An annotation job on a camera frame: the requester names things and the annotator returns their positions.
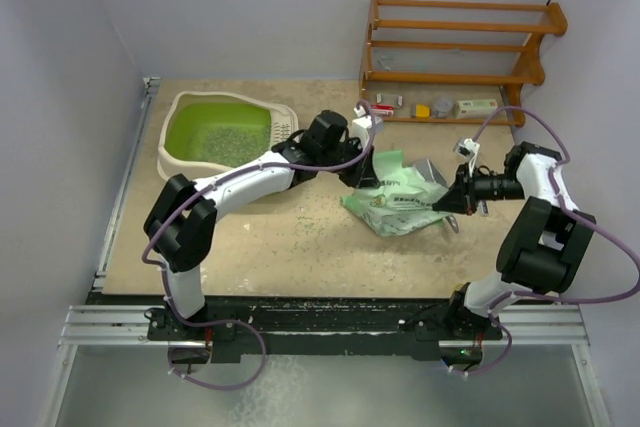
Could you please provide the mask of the silver metal scoop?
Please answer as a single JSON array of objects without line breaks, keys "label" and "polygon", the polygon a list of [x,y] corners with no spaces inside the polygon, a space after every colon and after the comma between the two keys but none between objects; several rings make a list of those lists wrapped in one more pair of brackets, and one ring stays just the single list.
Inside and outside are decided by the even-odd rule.
[{"label": "silver metal scoop", "polygon": [[[416,160],[413,163],[413,166],[426,181],[435,182],[436,184],[444,188],[448,187],[445,177],[428,158]],[[460,232],[459,224],[453,215],[448,215],[445,220],[455,234],[458,234]]]}]

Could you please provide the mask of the green cat litter bag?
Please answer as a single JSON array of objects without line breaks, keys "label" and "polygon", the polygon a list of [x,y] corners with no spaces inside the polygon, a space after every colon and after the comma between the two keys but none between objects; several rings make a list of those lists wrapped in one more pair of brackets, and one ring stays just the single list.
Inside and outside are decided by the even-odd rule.
[{"label": "green cat litter bag", "polygon": [[380,237],[410,234],[442,221],[447,215],[432,204],[448,190],[426,181],[400,150],[376,153],[373,166],[380,180],[376,189],[356,189],[340,198],[341,206]]}]

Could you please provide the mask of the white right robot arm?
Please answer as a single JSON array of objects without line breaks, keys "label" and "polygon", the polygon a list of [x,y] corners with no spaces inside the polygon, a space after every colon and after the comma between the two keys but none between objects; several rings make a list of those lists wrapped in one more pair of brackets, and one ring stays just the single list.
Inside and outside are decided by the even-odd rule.
[{"label": "white right robot arm", "polygon": [[484,201],[523,203],[499,248],[495,272],[456,290],[440,315],[452,336],[467,338],[489,330],[491,316],[520,296],[565,292],[593,236],[577,220],[594,218],[579,211],[567,193],[557,151],[522,142],[496,173],[477,164],[476,141],[461,140],[454,150],[465,161],[435,211],[472,215]]}]

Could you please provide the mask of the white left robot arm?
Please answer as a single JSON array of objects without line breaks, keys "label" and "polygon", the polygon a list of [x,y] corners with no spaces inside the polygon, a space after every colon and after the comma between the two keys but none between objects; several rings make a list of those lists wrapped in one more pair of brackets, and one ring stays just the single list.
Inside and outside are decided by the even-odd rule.
[{"label": "white left robot arm", "polygon": [[382,126],[361,101],[355,117],[324,110],[311,124],[274,144],[257,159],[219,175],[190,180],[170,177],[144,224],[149,239],[142,260],[159,267],[171,328],[184,339],[206,325],[200,266],[211,251],[214,230],[226,215],[262,199],[334,173],[351,188],[376,189],[374,138]]}]

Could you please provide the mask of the black white bag sealing strip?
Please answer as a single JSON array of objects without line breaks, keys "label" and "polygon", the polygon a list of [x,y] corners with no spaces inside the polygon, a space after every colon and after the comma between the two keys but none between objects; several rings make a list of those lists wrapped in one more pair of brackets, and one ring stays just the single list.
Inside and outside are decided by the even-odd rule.
[{"label": "black white bag sealing strip", "polygon": [[480,212],[480,214],[482,216],[487,217],[489,215],[488,206],[487,206],[487,203],[484,200],[481,200],[478,203],[478,210],[479,210],[479,212]]}]

